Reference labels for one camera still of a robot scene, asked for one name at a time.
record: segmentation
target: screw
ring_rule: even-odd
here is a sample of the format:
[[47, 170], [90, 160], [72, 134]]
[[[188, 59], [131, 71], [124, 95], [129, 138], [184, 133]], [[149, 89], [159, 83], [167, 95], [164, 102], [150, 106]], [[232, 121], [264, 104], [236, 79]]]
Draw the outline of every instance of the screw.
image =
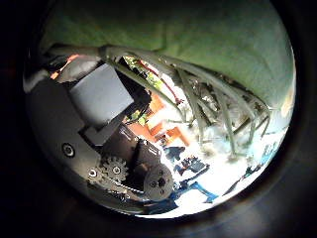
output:
[[115, 175], [118, 175], [119, 173], [120, 173], [120, 168], [119, 167], [114, 167], [113, 169], [112, 169], [112, 172], [113, 172], [113, 174], [115, 174]]
[[89, 172], [89, 176], [92, 178], [95, 178], [95, 177], [97, 177], [97, 172], [95, 170], [91, 169]]
[[75, 151], [72, 146], [68, 143], [63, 143], [61, 145], [62, 152], [69, 158], [73, 158], [75, 156]]

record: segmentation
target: black gear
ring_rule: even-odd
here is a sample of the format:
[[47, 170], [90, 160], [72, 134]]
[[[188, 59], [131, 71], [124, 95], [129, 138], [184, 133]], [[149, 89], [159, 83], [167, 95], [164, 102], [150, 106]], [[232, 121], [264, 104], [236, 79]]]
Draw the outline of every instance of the black gear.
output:
[[118, 157], [107, 157], [105, 163], [102, 164], [102, 169], [109, 179], [117, 182], [125, 180], [128, 175], [126, 162]]

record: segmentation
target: bolt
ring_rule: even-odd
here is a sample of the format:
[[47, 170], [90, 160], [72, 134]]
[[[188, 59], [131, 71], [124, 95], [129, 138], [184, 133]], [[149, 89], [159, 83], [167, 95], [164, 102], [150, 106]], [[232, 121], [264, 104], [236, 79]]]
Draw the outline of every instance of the bolt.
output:
[[62, 152], [69, 158], [73, 158], [75, 156], [75, 151], [72, 146], [68, 143], [63, 143], [61, 145]]

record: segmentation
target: person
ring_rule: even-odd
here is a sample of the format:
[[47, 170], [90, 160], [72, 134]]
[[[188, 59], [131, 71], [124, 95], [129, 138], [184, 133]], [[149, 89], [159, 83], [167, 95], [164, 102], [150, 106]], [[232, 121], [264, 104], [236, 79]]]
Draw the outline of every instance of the person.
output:
[[175, 160], [180, 161], [180, 154], [185, 151], [185, 147], [166, 147], [164, 148], [166, 157], [174, 164]]

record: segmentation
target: fisheye lens view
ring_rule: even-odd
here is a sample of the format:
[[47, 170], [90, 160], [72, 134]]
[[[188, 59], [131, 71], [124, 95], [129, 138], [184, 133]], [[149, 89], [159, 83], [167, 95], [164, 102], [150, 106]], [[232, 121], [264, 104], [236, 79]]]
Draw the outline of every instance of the fisheye lens view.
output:
[[44, 160], [65, 182], [120, 213], [173, 218], [259, 178], [286, 135], [295, 77], [268, 1], [151, 11], [64, 0], [33, 33], [23, 86]]

